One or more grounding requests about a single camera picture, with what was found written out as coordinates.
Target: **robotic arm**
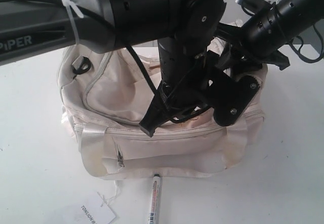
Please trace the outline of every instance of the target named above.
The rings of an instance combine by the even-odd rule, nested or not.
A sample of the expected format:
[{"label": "robotic arm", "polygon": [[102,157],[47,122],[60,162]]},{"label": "robotic arm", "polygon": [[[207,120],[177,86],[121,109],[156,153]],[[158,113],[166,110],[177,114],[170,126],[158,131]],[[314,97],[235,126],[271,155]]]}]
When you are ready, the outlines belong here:
[{"label": "robotic arm", "polygon": [[[224,0],[72,1],[85,15],[74,15],[79,43],[96,53],[158,40],[162,80],[140,122],[150,137],[167,121],[181,123],[211,107],[219,125],[235,123],[259,85],[250,76],[236,82],[223,70],[287,68],[278,48],[295,49],[291,40],[324,15],[324,0],[236,0],[253,13],[239,28],[220,23]],[[75,44],[61,0],[0,0],[0,21],[0,65]],[[215,36],[228,42],[221,55],[207,51]]]}]

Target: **paper tag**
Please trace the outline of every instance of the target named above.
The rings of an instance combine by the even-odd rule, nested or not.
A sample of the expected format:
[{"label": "paper tag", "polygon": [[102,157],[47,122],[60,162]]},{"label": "paper tag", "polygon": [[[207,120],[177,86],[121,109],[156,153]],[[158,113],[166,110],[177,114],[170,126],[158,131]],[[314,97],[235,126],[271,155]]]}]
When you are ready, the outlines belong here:
[{"label": "paper tag", "polygon": [[80,204],[56,210],[45,224],[110,224],[115,217],[101,197],[94,193]]}]

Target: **bag handle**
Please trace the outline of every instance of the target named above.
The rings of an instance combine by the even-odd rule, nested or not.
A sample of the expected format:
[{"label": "bag handle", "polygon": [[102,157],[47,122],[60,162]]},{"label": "bag handle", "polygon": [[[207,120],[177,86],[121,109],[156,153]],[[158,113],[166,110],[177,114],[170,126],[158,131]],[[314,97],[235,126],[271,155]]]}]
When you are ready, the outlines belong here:
[{"label": "bag handle", "polygon": [[[199,172],[184,168],[139,168],[123,172],[109,173],[103,164],[103,152],[106,126],[86,124],[79,140],[82,161],[87,172],[93,177],[103,180],[122,180],[127,178],[146,178],[159,173],[165,177],[196,177],[206,178],[217,174]],[[223,144],[222,160],[226,168],[238,164],[248,144],[248,127],[242,116],[235,125],[227,127],[227,134],[221,139]]]}]

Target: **pen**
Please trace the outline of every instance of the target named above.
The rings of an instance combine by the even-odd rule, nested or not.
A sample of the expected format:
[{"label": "pen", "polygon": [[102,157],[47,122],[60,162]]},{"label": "pen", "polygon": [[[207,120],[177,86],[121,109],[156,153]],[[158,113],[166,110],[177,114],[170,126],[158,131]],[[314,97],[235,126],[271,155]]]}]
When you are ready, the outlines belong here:
[{"label": "pen", "polygon": [[160,192],[159,192],[160,183],[161,183],[160,175],[158,175],[158,174],[154,175],[148,224],[157,224],[156,215],[157,215],[157,211],[158,211],[157,204],[158,204],[158,197],[160,194]]}]

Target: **white bag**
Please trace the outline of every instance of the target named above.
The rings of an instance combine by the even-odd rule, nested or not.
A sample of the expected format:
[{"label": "white bag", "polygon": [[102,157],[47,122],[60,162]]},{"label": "white bag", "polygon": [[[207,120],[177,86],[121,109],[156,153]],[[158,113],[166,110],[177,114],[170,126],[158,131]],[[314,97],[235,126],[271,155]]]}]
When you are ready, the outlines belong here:
[{"label": "white bag", "polygon": [[[212,41],[220,53],[224,42]],[[156,86],[160,83],[157,48],[139,54]],[[80,57],[92,68],[75,76]],[[267,66],[250,73],[263,86]],[[78,45],[65,51],[58,84],[63,119],[72,126],[86,170],[105,180],[161,176],[209,177],[238,164],[256,140],[264,121],[260,92],[233,126],[220,127],[213,109],[186,123],[166,123],[149,138],[139,126],[153,93],[127,50],[96,54]]]}]

